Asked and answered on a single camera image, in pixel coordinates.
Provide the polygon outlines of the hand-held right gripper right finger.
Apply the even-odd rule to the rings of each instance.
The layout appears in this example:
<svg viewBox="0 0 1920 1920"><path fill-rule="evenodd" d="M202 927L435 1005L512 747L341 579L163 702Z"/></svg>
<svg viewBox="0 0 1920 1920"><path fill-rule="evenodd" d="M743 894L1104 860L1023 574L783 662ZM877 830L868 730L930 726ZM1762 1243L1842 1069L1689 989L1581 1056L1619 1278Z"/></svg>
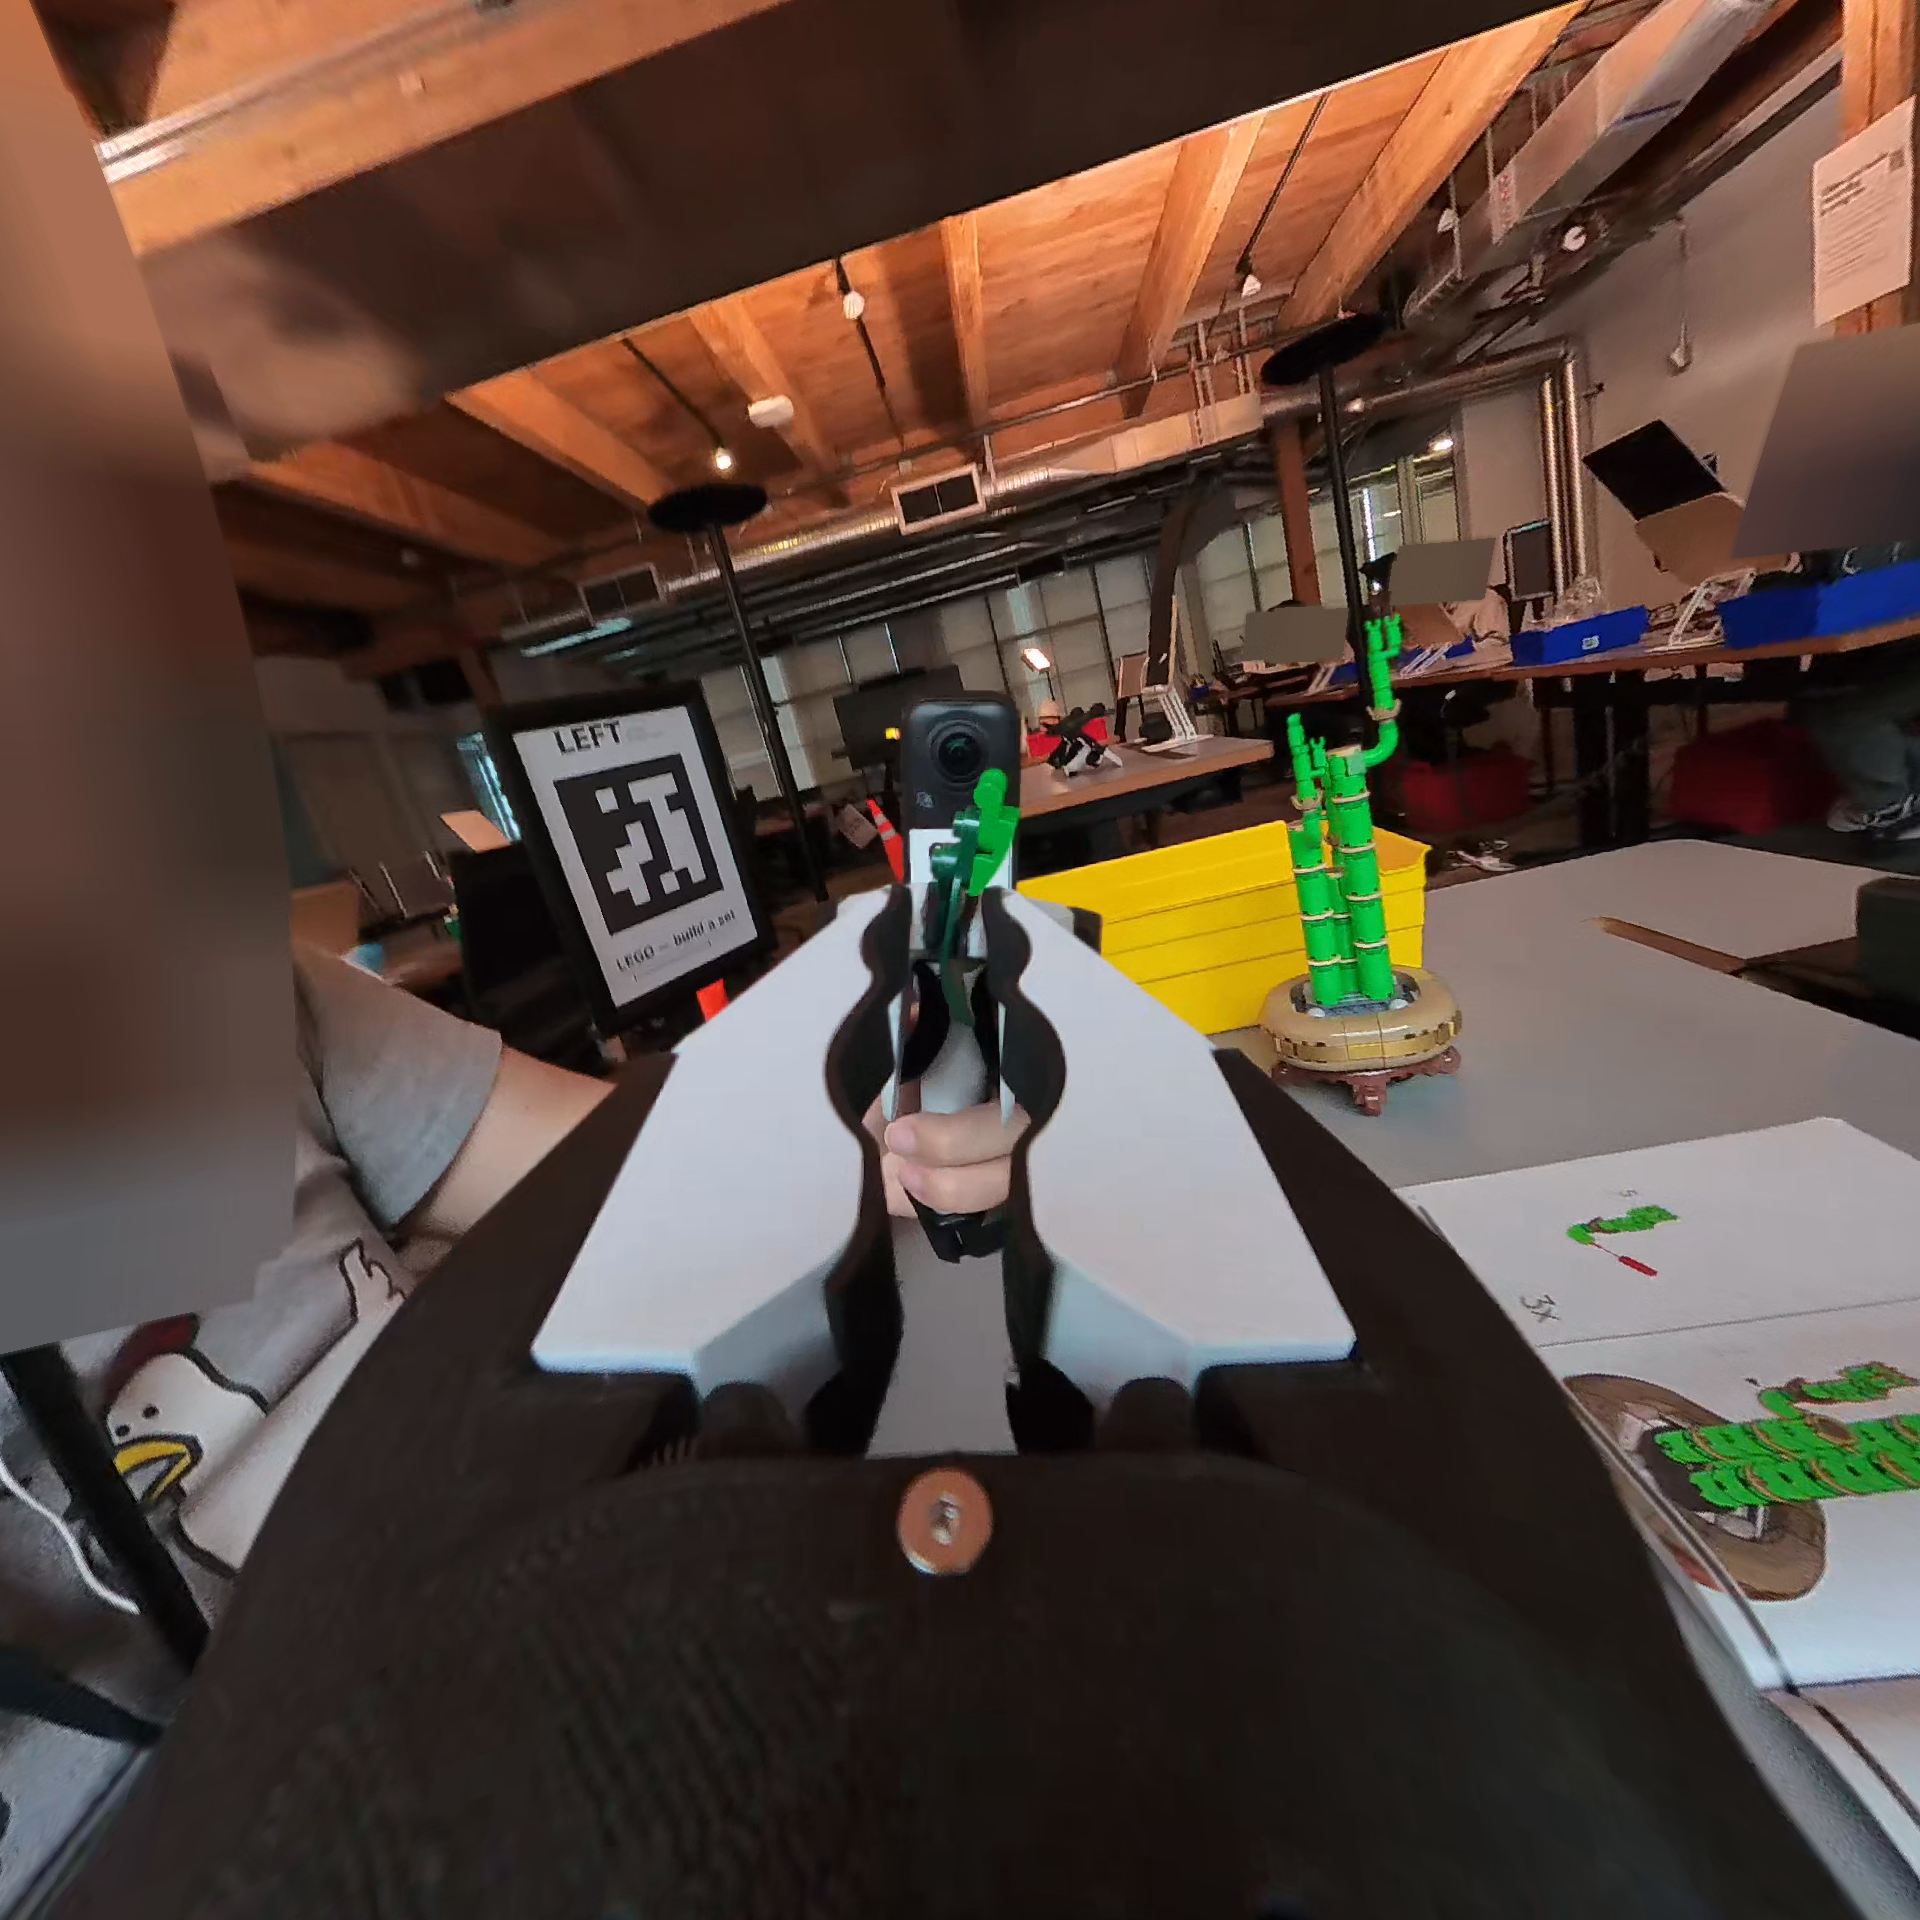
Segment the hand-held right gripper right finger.
<svg viewBox="0 0 1920 1920"><path fill-rule="evenodd" d="M1013 891L981 908L1001 1107L1017 1444L1089 1444L1136 1382L1346 1363L1359 1335L1233 1087L1231 1058Z"/></svg>

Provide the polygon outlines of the dark green lego stem piece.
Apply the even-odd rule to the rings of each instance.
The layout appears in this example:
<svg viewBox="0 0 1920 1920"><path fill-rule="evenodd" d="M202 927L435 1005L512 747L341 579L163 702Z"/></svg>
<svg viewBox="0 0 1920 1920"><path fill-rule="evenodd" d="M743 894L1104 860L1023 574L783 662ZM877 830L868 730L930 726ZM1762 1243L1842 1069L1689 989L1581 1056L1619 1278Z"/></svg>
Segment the dark green lego stem piece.
<svg viewBox="0 0 1920 1920"><path fill-rule="evenodd" d="M981 839L978 807L963 807L948 830L929 851L930 925L929 949L945 965L954 960L960 922L970 899Z"/></svg>

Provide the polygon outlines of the bright green lego leaf piece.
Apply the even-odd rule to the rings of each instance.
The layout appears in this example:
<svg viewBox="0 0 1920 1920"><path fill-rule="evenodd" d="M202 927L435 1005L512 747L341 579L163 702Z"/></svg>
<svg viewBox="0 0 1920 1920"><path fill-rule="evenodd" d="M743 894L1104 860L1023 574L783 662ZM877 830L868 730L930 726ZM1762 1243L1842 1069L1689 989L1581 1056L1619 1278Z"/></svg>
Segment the bright green lego leaf piece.
<svg viewBox="0 0 1920 1920"><path fill-rule="evenodd" d="M1007 885L1020 830L1020 781L1000 766L976 781L967 820L956 820L957 839L964 844L964 894L981 899L987 890Z"/></svg>

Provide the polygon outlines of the person's left forearm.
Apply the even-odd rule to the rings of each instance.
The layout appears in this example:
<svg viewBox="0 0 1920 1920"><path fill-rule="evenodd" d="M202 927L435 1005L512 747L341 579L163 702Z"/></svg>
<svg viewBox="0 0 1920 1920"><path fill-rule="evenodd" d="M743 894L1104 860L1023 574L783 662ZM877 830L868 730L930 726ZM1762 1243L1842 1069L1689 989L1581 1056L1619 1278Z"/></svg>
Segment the person's left forearm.
<svg viewBox="0 0 1920 1920"><path fill-rule="evenodd" d="M603 1076L500 1048L491 1093L424 1202L401 1221L404 1243L451 1246L570 1141L613 1093L640 1082L635 1063Z"/></svg>

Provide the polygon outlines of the green lego bamboo plant model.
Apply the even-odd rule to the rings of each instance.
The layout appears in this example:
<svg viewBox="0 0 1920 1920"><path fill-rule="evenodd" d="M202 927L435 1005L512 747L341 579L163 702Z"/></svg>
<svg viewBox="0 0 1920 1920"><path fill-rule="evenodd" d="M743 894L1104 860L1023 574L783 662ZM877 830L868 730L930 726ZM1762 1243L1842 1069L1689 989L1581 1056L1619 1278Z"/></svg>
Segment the green lego bamboo plant model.
<svg viewBox="0 0 1920 1920"><path fill-rule="evenodd" d="M1378 861L1372 773L1402 742L1393 667L1402 655L1399 612L1361 623L1359 685L1372 741L1331 747L1287 719L1293 819L1287 848L1304 927L1306 972L1264 998L1259 1028L1284 1086L1344 1087L1369 1118L1394 1086L1459 1069L1460 1007L1433 972L1391 951Z"/></svg>

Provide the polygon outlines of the lego instruction booklet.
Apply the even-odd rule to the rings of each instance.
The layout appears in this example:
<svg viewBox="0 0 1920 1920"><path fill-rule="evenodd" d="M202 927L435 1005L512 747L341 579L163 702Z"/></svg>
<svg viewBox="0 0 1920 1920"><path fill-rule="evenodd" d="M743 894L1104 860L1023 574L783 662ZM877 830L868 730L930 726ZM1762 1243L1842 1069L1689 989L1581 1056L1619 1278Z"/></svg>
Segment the lego instruction booklet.
<svg viewBox="0 0 1920 1920"><path fill-rule="evenodd" d="M1915 1915L1915 1159L1818 1118L1402 1196L1593 1440L1762 1836Z"/></svg>

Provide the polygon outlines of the person's left hand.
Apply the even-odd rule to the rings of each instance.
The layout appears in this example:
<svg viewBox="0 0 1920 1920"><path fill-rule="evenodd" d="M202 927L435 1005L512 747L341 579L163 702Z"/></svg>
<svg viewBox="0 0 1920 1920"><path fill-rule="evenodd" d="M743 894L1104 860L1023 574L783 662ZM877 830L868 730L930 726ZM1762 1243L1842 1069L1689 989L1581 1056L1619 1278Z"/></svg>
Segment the person's left hand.
<svg viewBox="0 0 1920 1920"><path fill-rule="evenodd" d="M1013 1186L1013 1159L1027 1132L1023 1109L996 1102L956 1112L872 1115L881 1142L881 1176L890 1215L989 1213Z"/></svg>

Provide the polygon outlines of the yellow plastic bin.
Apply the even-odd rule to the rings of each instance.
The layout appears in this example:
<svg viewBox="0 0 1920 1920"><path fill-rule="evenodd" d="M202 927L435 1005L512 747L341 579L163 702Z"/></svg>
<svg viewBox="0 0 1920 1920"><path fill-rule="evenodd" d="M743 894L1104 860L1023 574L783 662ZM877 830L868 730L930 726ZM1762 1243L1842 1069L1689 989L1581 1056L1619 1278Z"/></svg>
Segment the yellow plastic bin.
<svg viewBox="0 0 1920 1920"><path fill-rule="evenodd" d="M1264 1027L1264 1000L1308 972L1284 822L1023 879L1040 903L1100 916L1100 949L1211 1038Z"/></svg>

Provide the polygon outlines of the black floor lamp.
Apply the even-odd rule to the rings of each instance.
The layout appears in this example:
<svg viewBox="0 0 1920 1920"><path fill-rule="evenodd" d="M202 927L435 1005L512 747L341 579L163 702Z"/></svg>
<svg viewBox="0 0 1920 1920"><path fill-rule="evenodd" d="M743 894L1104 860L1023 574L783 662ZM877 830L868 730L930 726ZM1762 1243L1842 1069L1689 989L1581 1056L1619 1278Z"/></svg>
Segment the black floor lamp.
<svg viewBox="0 0 1920 1920"><path fill-rule="evenodd" d="M647 519L658 533L685 540L699 536L706 546L732 618L736 648L740 655L740 677L752 700L759 742L773 766L775 783L795 834L805 885L819 906L827 906L829 891L823 861L816 858L807 804L785 742L778 703L764 671L762 648L738 587L729 544L732 530L752 520L765 508L768 493L764 486L729 477L714 477L711 482L676 486L663 493L650 504Z"/></svg>

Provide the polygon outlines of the red storage box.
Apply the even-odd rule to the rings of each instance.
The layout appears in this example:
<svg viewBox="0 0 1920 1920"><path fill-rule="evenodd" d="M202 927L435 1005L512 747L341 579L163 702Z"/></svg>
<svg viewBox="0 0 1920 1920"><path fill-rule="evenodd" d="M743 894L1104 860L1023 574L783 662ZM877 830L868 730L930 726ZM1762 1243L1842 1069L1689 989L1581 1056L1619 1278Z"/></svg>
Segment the red storage box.
<svg viewBox="0 0 1920 1920"><path fill-rule="evenodd" d="M1791 719L1762 717L1691 739L1666 787L1671 826L1754 834L1819 822L1835 781L1811 736Z"/></svg>
<svg viewBox="0 0 1920 1920"><path fill-rule="evenodd" d="M1443 762L1402 756L1388 771L1388 798L1407 831L1435 844L1523 819L1529 762L1508 747Z"/></svg>

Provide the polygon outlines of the blue plastic bin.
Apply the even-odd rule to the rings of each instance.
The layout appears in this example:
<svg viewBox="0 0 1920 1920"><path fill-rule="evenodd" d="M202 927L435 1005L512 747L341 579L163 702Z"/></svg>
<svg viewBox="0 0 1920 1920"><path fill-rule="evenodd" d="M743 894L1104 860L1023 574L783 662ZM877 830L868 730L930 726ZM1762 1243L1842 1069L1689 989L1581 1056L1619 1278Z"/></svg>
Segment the blue plastic bin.
<svg viewBox="0 0 1920 1920"><path fill-rule="evenodd" d="M1919 559L1747 591L1719 606L1722 642L1737 652L1897 626L1919 614Z"/></svg>
<svg viewBox="0 0 1920 1920"><path fill-rule="evenodd" d="M1557 667L1634 648L1648 631L1648 608L1588 611L1551 628L1524 628L1508 642L1514 664Z"/></svg>

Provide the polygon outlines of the long workbench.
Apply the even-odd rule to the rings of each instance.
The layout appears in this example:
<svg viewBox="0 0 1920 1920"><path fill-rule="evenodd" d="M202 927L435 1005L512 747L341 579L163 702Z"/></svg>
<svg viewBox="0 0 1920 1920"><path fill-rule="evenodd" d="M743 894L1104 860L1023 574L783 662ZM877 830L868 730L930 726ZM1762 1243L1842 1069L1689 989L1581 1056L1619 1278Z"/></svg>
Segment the long workbench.
<svg viewBox="0 0 1920 1920"><path fill-rule="evenodd" d="M1752 652L1633 647L1557 667L1515 667L1484 653L1418 655L1396 674L1407 700L1404 756L1450 762L1508 747L1527 759L1531 804L1523 819L1433 845L1477 848L1544 831L1572 851L1625 848L1684 830L1668 822L1666 787L1675 752L1691 739L1762 717L1803 730L1812 694L1857 685L1907 660L1915 660L1915 618L1811 639L1800 652L1780 644ZM1811 822L1825 826L1828 845L1873 845L1833 831L1828 812Z"/></svg>

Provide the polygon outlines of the dark green box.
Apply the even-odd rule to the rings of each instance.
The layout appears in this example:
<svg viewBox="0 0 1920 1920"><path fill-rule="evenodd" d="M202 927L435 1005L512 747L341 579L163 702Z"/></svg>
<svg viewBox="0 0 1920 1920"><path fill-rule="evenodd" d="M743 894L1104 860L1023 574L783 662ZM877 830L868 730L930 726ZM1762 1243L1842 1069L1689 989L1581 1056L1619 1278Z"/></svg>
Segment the dark green box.
<svg viewBox="0 0 1920 1920"><path fill-rule="evenodd" d="M1919 878L1883 872L1857 895L1857 974L1883 1000L1919 1005Z"/></svg>

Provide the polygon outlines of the open cardboard box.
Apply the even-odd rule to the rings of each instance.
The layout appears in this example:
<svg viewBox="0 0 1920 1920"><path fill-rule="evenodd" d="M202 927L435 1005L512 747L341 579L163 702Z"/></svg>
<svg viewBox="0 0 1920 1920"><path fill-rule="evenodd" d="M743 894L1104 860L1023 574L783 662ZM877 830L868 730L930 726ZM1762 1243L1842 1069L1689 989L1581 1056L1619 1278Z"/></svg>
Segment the open cardboard box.
<svg viewBox="0 0 1920 1920"><path fill-rule="evenodd" d="M1657 571L1683 587L1785 570L1788 556L1737 556L1744 500L1661 419L1581 455L1587 472L1633 520Z"/></svg>

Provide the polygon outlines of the white paper notice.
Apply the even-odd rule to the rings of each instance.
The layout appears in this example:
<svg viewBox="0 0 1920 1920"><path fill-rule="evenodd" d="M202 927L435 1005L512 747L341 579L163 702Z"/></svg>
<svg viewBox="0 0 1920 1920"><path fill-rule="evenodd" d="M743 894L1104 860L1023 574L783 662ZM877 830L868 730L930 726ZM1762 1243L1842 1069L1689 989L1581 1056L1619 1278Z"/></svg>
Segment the white paper notice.
<svg viewBox="0 0 1920 1920"><path fill-rule="evenodd" d="M1812 320L1831 326L1914 274L1914 98L1815 163Z"/></svg>

